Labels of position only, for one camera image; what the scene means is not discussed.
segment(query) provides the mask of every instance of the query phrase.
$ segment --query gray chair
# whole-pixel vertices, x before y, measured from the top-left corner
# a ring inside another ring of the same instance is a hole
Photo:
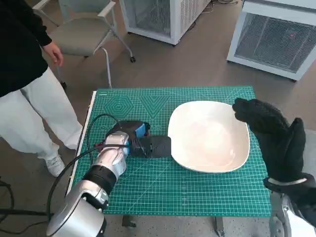
[[[45,16],[57,26],[49,36],[60,47],[63,54],[89,57],[94,55],[97,50],[102,50],[106,56],[109,86],[112,88],[109,54],[102,47],[103,43],[114,35],[129,51],[130,61],[132,63],[136,61],[131,49],[118,35],[113,9],[115,2],[112,0],[59,0],[64,23],[58,25],[42,10],[49,1],[41,0],[33,7],[36,13]],[[96,13],[96,15],[95,17],[71,19],[69,9],[76,13]],[[107,19],[110,12],[112,15],[111,23]]]

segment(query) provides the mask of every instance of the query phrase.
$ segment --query green cutting mat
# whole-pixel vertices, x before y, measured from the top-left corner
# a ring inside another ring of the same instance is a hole
[[[170,116],[180,104],[212,100],[233,104],[254,98],[251,86],[100,89],[90,121],[101,113],[118,119],[151,124],[151,134],[167,134]],[[90,143],[99,143],[115,122],[100,118]],[[188,216],[269,216],[269,192],[263,186],[266,169],[255,136],[246,164],[230,173],[203,174],[179,166],[172,158],[127,158],[127,170],[110,196],[108,214]],[[81,152],[85,151],[86,141]],[[89,168],[89,157],[79,160],[74,183]]]

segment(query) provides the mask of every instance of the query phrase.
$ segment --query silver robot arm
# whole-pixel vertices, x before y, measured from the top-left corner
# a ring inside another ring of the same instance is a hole
[[[128,135],[115,132],[105,144],[126,145]],[[109,205],[109,195],[126,170],[128,148],[106,147],[83,179],[68,193],[64,205],[53,215],[48,237],[101,237],[106,228],[103,215]]]

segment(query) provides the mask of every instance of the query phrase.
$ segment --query human hand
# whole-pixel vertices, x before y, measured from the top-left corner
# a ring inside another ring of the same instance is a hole
[[[256,99],[237,98],[233,110],[235,117],[246,122],[258,139],[270,178],[280,182],[302,178],[306,137],[300,118],[289,126],[277,108]]]
[[[51,57],[53,62],[58,66],[62,66],[64,62],[63,54],[61,53],[59,47],[51,42],[48,45],[43,46],[44,51]]]

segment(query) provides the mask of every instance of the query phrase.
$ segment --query white ceramic bowl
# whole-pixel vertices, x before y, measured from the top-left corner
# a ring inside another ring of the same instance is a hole
[[[248,159],[248,127],[225,103],[192,101],[178,106],[171,115],[168,136],[172,157],[187,169],[224,173]]]

